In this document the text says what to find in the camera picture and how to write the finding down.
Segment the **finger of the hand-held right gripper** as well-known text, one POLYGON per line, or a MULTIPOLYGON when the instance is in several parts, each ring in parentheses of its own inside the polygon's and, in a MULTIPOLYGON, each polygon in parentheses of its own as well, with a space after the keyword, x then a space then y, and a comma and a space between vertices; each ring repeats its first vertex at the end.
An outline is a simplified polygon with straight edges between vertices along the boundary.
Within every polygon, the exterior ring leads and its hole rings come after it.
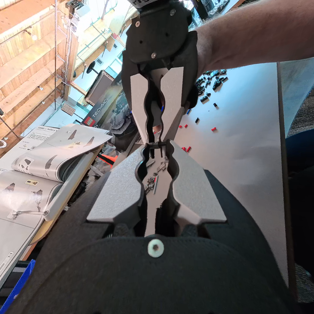
POLYGON ((130 77, 131 82, 131 106, 132 115, 139 134, 144 144, 149 143, 147 132, 147 113, 145 112, 145 100, 148 94, 148 80, 141 74, 130 77))
POLYGON ((164 111, 161 116, 163 131, 161 141, 174 140, 183 113, 182 88, 183 88, 183 67, 170 69, 161 79, 160 88, 165 99, 164 111))

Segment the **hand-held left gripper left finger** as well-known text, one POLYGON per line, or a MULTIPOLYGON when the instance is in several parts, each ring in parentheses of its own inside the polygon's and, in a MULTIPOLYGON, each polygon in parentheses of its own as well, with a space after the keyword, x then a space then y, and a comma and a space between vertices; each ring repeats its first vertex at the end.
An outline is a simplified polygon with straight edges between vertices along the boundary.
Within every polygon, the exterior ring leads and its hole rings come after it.
POLYGON ((149 154, 150 145, 142 145, 110 172, 87 215, 88 222, 125 224, 136 236, 145 235, 147 199, 143 180, 149 154))

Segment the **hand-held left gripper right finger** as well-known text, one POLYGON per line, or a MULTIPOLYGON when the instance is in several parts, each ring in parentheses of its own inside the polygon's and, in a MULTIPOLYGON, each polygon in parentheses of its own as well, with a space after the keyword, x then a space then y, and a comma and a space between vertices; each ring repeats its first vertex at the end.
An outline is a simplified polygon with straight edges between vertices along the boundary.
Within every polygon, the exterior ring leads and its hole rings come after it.
POLYGON ((188 225, 225 223, 226 215, 205 170, 173 140, 166 141, 166 156, 171 176, 166 209, 175 221, 175 234, 181 235, 188 225))

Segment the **small black lego piece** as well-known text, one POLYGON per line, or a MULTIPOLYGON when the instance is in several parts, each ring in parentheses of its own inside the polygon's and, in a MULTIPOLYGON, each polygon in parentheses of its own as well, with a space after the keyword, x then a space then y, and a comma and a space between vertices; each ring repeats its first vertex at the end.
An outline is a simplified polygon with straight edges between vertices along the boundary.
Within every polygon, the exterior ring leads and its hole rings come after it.
POLYGON ((166 157, 166 145, 167 141, 151 142, 147 143, 145 148, 148 150, 151 159, 155 159, 155 150, 159 150, 163 158, 166 157))

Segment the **person's right forearm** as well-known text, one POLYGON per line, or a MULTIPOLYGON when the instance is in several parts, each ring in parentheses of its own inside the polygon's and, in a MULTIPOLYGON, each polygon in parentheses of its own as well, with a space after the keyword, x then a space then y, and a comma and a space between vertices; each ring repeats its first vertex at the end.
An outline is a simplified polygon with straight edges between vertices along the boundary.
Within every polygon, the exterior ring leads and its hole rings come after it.
POLYGON ((314 1, 258 1, 196 29, 198 74, 314 55, 314 1))

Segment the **pile of grey lego connectors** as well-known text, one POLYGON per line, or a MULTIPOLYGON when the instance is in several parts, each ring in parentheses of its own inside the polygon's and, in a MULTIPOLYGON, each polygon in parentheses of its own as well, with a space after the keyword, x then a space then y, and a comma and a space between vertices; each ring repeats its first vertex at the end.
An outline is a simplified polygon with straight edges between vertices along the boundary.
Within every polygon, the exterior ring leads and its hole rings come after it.
POLYGON ((159 173, 165 172, 165 170, 167 169, 167 165, 168 165, 168 159, 165 158, 163 161, 160 162, 160 164, 155 169, 153 169, 153 166, 156 166, 156 165, 157 164, 155 163, 155 160, 149 161, 149 163, 147 165, 147 170, 152 170, 152 171, 151 171, 151 174, 148 175, 148 178, 147 178, 146 183, 144 185, 144 187, 145 187, 144 192, 146 195, 150 192, 153 192, 155 177, 157 175, 159 175, 159 173))

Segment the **lego set box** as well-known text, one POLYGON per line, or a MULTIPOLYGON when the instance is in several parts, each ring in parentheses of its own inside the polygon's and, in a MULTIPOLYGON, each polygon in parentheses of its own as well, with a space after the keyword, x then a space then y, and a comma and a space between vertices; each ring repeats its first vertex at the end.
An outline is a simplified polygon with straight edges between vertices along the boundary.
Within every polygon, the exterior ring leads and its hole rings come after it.
POLYGON ((105 91, 104 97, 100 104, 92 107, 83 124, 108 130, 111 143, 119 152, 124 152, 138 134, 138 128, 122 87, 121 73, 105 91))

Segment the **pile of black lego pieces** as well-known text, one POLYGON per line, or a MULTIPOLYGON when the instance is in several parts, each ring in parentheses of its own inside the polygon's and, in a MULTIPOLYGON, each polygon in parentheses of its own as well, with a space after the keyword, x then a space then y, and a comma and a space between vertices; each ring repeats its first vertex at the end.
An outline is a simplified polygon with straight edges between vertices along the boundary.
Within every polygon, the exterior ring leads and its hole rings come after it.
POLYGON ((226 80, 228 80, 226 74, 227 69, 205 71, 202 73, 195 83, 201 103, 207 102, 211 96, 211 92, 206 91, 209 86, 212 86, 212 90, 215 92, 226 80))

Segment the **lego instruction booklet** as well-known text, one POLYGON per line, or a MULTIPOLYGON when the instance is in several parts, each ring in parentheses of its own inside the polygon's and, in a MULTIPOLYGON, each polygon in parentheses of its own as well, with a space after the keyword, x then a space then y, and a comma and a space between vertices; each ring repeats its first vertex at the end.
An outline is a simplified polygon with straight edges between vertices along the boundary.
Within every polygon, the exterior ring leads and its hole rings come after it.
POLYGON ((80 156, 106 143, 107 130, 68 124, 33 150, 18 143, 1 157, 1 287, 41 227, 80 156))

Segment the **grey rectangular case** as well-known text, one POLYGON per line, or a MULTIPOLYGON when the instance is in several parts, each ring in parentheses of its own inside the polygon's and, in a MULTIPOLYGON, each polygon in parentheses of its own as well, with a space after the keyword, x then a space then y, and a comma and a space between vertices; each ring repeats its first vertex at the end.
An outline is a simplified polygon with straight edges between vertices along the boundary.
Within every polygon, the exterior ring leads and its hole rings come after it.
POLYGON ((101 70, 89 88, 84 100, 91 106, 100 104, 104 100, 105 91, 111 86, 114 78, 105 70, 101 70))

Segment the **blue plastic storage bin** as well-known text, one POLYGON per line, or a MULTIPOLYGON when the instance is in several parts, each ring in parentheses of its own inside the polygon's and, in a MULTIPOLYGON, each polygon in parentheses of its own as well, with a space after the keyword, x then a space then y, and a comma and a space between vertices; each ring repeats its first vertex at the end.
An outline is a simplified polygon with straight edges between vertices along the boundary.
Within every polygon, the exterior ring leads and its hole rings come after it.
POLYGON ((22 271, 12 272, 5 284, 6 287, 1 288, 1 310, 0 313, 5 313, 12 302, 16 299, 22 288, 26 284, 28 278, 33 272, 36 261, 19 261, 16 268, 21 268, 22 271))

